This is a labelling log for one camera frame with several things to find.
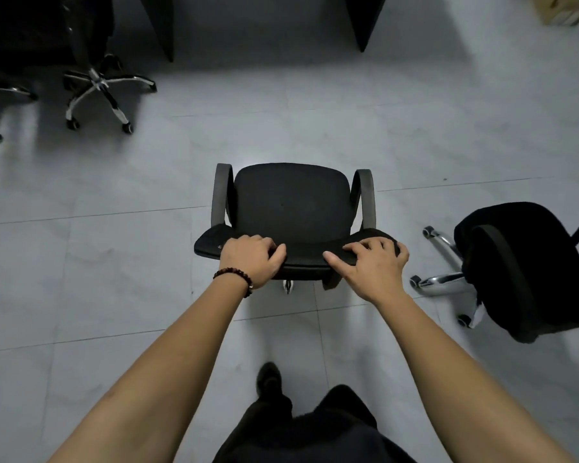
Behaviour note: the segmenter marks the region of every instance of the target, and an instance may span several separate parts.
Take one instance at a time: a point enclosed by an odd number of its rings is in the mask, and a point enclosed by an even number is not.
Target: person's right arm
[[[376,306],[401,346],[435,431],[454,462],[572,462],[462,347],[403,290],[407,248],[372,238],[349,244],[356,266],[330,252],[326,261],[355,292]]]

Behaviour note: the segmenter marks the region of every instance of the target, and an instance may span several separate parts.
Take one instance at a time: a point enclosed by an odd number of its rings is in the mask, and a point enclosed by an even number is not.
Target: bracelet
[[[249,275],[247,273],[245,273],[242,270],[239,270],[238,268],[223,268],[222,270],[219,270],[218,272],[214,273],[212,279],[215,279],[217,276],[224,275],[225,273],[234,273],[235,275],[240,276],[243,280],[247,281],[248,287],[247,293],[244,295],[245,299],[253,294],[253,281],[251,281],[251,278],[249,278]]]

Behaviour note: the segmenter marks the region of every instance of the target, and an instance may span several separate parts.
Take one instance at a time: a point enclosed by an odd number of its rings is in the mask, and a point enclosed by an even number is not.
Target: person's left hand
[[[269,258],[270,249],[276,250]],[[218,269],[237,268],[249,275],[253,288],[258,289],[277,274],[286,255],[285,244],[277,247],[270,237],[242,236],[225,242]]]

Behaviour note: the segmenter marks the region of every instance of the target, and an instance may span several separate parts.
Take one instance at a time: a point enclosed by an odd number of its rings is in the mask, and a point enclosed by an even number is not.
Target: desk
[[[364,52],[386,0],[345,0],[358,48]],[[174,59],[173,0],[141,0],[168,60]]]

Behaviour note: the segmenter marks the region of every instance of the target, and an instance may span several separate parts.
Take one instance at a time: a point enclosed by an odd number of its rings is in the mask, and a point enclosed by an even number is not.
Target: floor
[[[174,64],[137,0],[115,2],[113,50],[159,85],[116,89],[134,135],[98,97],[67,130],[60,69],[28,72],[39,102],[0,97],[0,463],[45,461],[205,289],[215,264],[192,247],[216,163],[370,168],[406,282],[455,270],[425,225],[524,200],[579,224],[579,30],[542,27],[530,0],[387,0],[364,54],[343,0],[177,0]],[[579,330],[517,344],[457,326],[469,286],[407,289],[579,459]],[[296,414],[347,383],[417,461],[449,461],[375,309],[307,282],[242,303],[177,461],[212,459],[266,360]]]

